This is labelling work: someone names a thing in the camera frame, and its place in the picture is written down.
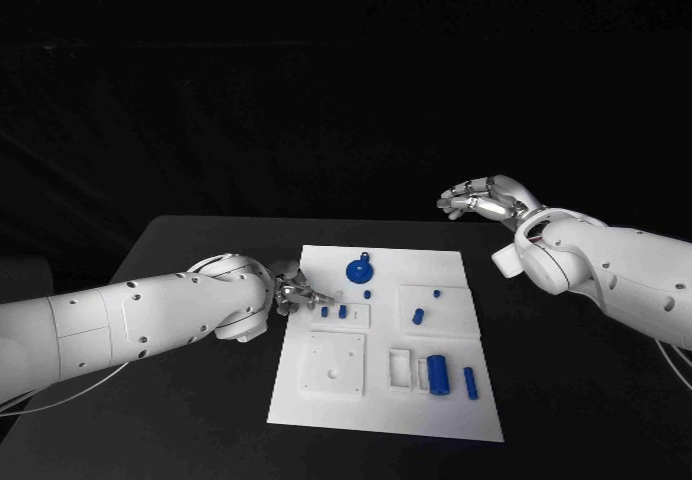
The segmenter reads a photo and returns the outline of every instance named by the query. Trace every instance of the black table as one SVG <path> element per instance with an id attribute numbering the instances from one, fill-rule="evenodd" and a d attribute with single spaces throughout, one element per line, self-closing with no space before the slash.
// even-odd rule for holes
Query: black table
<path id="1" fill-rule="evenodd" d="M 299 258 L 303 244 L 462 251 L 505 444 L 267 424 L 286 329 L 273 313 L 248 344 L 211 335 L 23 416 L 0 446 L 2 478 L 690 473 L 692 395 L 653 341 L 586 297 L 502 277 L 491 255 L 511 241 L 499 224 L 162 217 L 113 278 L 182 271 L 225 252 Z M 110 371 L 54 386 L 31 407 Z"/>

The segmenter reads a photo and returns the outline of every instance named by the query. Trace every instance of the black curtain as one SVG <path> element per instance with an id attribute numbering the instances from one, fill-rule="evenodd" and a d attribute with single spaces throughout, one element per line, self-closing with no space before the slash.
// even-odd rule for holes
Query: black curtain
<path id="1" fill-rule="evenodd" d="M 3 253 L 94 286 L 159 215 L 444 220 L 442 191 L 499 173 L 688 238 L 687 8 L 515 3 L 15 7 Z"/>

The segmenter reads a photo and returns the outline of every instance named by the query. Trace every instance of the blue object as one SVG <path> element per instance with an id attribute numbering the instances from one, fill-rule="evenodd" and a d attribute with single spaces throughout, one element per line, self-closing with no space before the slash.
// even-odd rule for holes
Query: blue object
<path id="1" fill-rule="evenodd" d="M 443 355 L 429 357 L 429 381 L 433 395 L 450 394 L 450 378 L 447 376 L 447 360 Z"/>
<path id="2" fill-rule="evenodd" d="M 473 378 L 472 367 L 465 368 L 465 377 L 466 377 L 466 389 L 469 390 L 469 398 L 472 400 L 478 400 L 479 399 L 479 391 L 476 390 L 476 379 Z"/>
<path id="3" fill-rule="evenodd" d="M 361 254 L 361 260 L 354 260 L 346 267 L 346 276 L 354 283 L 368 283 L 374 274 L 371 256 L 368 252 Z"/>
<path id="4" fill-rule="evenodd" d="M 424 313 L 426 313 L 426 312 L 423 311 L 423 308 L 417 308 L 417 309 L 416 309 L 414 323 L 416 323 L 417 325 L 420 325 L 421 322 L 423 322 L 423 315 L 424 315 Z"/>

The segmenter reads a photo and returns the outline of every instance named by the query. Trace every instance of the robotic hand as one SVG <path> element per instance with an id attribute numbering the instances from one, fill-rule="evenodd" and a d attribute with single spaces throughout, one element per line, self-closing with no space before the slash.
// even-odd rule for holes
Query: robotic hand
<path id="1" fill-rule="evenodd" d="M 504 175 L 456 185 L 437 207 L 452 220 L 475 211 L 515 232 L 493 255 L 506 278 L 527 272 L 548 293 L 586 295 L 607 316 L 692 348 L 692 244 L 548 208 Z"/>
<path id="2" fill-rule="evenodd" d="M 333 305 L 315 292 L 297 262 L 267 269 L 237 254 L 208 258 L 188 272 L 0 305 L 0 404 L 104 368 L 199 341 L 248 342 L 267 317 L 302 304 Z"/>

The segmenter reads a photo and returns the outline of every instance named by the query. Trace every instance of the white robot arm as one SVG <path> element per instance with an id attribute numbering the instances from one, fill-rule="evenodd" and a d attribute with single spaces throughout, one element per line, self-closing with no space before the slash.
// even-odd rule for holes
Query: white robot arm
<path id="1" fill-rule="evenodd" d="M 199 341 L 247 342 L 300 304 L 333 304 L 297 268 L 225 254 L 188 272 L 0 305 L 0 404 L 25 392 Z"/>
<path id="2" fill-rule="evenodd" d="M 515 232 L 493 255 L 505 277 L 527 272 L 548 293 L 586 295 L 639 332 L 692 347 L 692 244 L 548 208 L 504 175 L 455 186 L 437 206 L 452 220 L 475 211 Z"/>

